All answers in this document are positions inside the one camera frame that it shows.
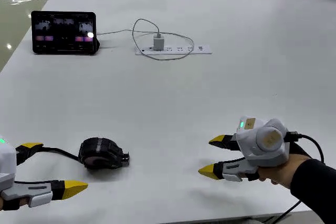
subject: hand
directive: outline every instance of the hand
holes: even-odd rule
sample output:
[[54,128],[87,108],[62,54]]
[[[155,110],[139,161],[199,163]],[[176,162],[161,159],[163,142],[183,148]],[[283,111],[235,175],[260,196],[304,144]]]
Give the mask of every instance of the hand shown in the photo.
[[[20,199],[20,206],[28,204],[28,198],[22,198]],[[2,210],[2,207],[4,205],[4,200],[0,197],[0,211]]]
[[301,154],[289,154],[287,163],[277,167],[260,167],[258,173],[261,181],[267,178],[271,179],[272,184],[281,184],[282,186],[290,189],[294,173],[299,166],[310,157]]

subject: wrist strap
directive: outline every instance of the wrist strap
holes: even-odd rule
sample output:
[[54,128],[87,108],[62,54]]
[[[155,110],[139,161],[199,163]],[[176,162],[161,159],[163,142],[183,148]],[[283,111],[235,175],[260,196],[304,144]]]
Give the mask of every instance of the wrist strap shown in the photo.
[[20,199],[4,200],[3,210],[13,211],[20,208]]

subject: human hand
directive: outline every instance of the human hand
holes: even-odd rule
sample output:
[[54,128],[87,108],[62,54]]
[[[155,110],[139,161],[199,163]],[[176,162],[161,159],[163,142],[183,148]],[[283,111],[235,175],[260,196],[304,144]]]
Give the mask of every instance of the human hand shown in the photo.
[[299,166],[310,157],[301,154],[289,154],[288,161],[277,167],[260,167],[258,173],[261,181],[267,178],[271,179],[272,184],[281,184],[282,186],[290,189],[294,173]]

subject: yellow fingertip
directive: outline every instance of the yellow fingertip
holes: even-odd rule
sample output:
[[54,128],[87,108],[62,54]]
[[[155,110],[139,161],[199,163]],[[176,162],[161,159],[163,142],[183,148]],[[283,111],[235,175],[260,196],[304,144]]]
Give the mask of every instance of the yellow fingertip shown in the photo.
[[80,193],[88,187],[88,184],[75,180],[66,180],[64,181],[65,189],[62,199],[68,199],[72,196]]
[[43,143],[25,143],[25,144],[22,144],[22,145],[27,147],[27,148],[33,148],[34,146],[40,145],[40,144],[43,144]]
[[198,172],[206,177],[219,180],[219,178],[214,174],[214,165],[207,165],[202,169],[199,169]]
[[211,143],[211,142],[221,142],[223,140],[224,136],[225,135],[217,136],[214,139],[210,140],[209,143]]

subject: power adapter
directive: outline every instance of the power adapter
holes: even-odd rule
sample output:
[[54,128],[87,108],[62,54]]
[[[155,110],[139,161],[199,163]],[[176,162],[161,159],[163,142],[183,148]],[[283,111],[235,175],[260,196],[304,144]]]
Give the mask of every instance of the power adapter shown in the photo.
[[160,33],[154,35],[154,51],[164,51],[164,38]]

